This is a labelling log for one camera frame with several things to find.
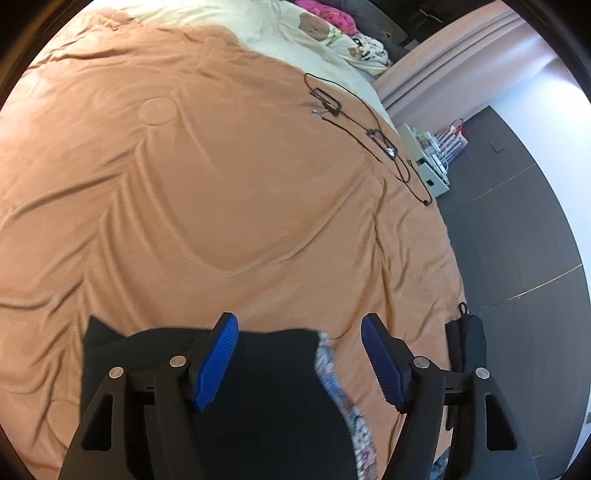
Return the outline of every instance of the orange blanket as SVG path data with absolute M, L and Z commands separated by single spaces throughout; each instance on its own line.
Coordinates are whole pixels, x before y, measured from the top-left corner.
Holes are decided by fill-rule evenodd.
M 223 311 L 242 330 L 335 339 L 383 473 L 402 418 L 361 318 L 378 312 L 445 368 L 462 281 L 437 206 L 311 115 L 302 77 L 224 28 L 111 11 L 76 17 L 13 91 L 0 113 L 0 423 L 38 479 L 57 478 L 77 426 L 90 314 L 130 335 L 211 327 Z

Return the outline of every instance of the white bed sheet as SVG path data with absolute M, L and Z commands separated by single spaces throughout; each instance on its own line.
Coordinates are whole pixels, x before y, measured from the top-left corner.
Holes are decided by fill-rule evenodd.
M 344 86 L 393 127 L 369 82 L 331 49 L 283 21 L 279 0 L 95 0 L 85 10 L 97 8 L 168 27 L 222 25 L 251 50 Z

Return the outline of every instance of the ridged blue pad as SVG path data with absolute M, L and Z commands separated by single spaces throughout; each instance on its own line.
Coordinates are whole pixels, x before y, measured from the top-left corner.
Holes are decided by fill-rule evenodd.
M 205 406 L 216 398 L 217 389 L 222 383 L 237 342 L 238 319 L 235 315 L 231 315 L 199 371 L 197 395 L 193 399 L 193 404 L 198 411 L 203 411 Z
M 394 405 L 398 411 L 402 411 L 406 404 L 402 391 L 402 374 L 369 315 L 361 321 L 361 341 L 386 401 Z

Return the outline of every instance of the curtain fold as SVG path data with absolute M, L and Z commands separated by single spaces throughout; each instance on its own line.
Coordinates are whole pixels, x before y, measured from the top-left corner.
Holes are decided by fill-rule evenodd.
M 555 58 L 537 32 L 497 0 L 427 39 L 374 88 L 394 125 L 437 131 L 475 115 Z

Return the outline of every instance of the cable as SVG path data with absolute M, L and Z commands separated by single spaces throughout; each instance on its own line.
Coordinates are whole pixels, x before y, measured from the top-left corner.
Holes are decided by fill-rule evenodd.
M 353 95 L 357 100 L 359 100 L 364 106 L 365 108 L 368 110 L 368 112 L 371 114 L 371 116 L 374 118 L 376 124 L 378 125 L 377 129 L 368 129 L 365 128 L 363 125 L 361 125 L 357 120 L 355 120 L 354 118 L 351 118 L 349 115 L 347 115 L 345 112 L 343 112 L 343 105 L 333 96 L 331 96 L 330 94 L 328 94 L 327 92 L 325 92 L 323 89 L 316 87 L 316 88 L 312 88 L 308 82 L 308 77 L 312 77 L 315 78 L 317 80 L 321 80 L 322 82 L 327 82 L 327 83 L 332 83 L 333 85 L 336 85 L 340 88 L 342 88 L 343 90 L 345 90 L 346 92 L 350 93 L 351 95 Z M 410 166 L 410 168 L 412 169 L 412 171 L 414 172 L 414 174 L 418 177 L 419 181 L 421 182 L 421 185 L 423 186 L 425 192 L 427 192 L 428 194 L 428 200 L 423 200 L 421 198 L 419 198 L 419 196 L 412 190 L 411 186 L 409 185 L 410 181 L 411 181 L 411 171 L 408 168 L 406 162 L 402 159 L 402 157 L 400 157 L 399 153 L 398 153 L 398 148 L 394 145 L 394 143 L 392 143 L 392 141 L 384 134 L 384 131 L 382 130 L 382 125 L 380 124 L 378 117 L 375 115 L 375 113 L 373 112 L 373 110 L 371 109 L 371 107 L 365 103 L 365 101 L 359 97 L 358 95 L 354 94 L 353 92 L 351 92 L 349 89 L 343 87 L 340 83 L 334 82 L 332 80 L 327 80 L 324 79 L 322 77 L 318 77 L 316 75 L 313 75 L 311 73 L 305 73 L 304 74 L 304 84 L 308 87 L 308 90 L 310 91 L 310 94 L 316 98 L 317 100 L 320 101 L 320 103 L 324 106 L 325 111 L 324 112 L 317 112 L 316 110 L 312 110 L 312 114 L 317 116 L 318 118 L 320 118 L 321 120 L 330 123 L 331 125 L 334 125 L 335 127 L 339 128 L 340 130 L 342 130 L 343 132 L 346 132 L 351 138 L 353 138 L 361 147 L 363 147 L 365 150 L 367 150 L 368 153 L 370 153 L 371 156 L 373 156 L 373 158 L 375 158 L 378 162 L 383 163 L 378 156 L 372 152 L 359 138 L 357 138 L 352 132 L 350 132 L 349 130 L 347 130 L 345 127 L 337 124 L 336 122 L 333 122 L 332 120 L 330 120 L 329 118 L 326 118 L 324 115 L 322 115 L 323 113 L 330 113 L 332 114 L 335 118 L 337 118 L 339 115 L 343 115 L 345 118 L 347 118 L 348 120 L 350 120 L 351 122 L 353 122 L 355 125 L 357 125 L 360 129 L 362 129 L 363 131 L 365 131 L 365 134 L 378 146 L 378 148 L 390 159 L 394 162 L 394 165 L 396 166 L 396 169 L 398 170 L 398 174 L 400 176 L 397 176 L 396 174 L 394 174 L 394 177 L 400 181 L 401 183 L 404 183 L 408 189 L 408 191 L 419 201 L 421 202 L 424 206 L 429 206 L 433 203 L 433 195 L 431 195 L 431 192 L 429 191 L 429 189 L 427 188 L 427 186 L 425 185 L 425 182 L 423 182 L 423 179 L 421 178 L 421 176 L 419 175 L 419 173 L 417 172 L 417 170 L 415 169 L 413 162 L 411 160 L 408 161 L 408 165 Z M 400 164 L 402 164 L 402 166 L 404 167 L 404 170 L 406 172 L 406 176 L 407 178 L 405 178 L 405 175 L 403 175 L 402 170 L 400 168 Z

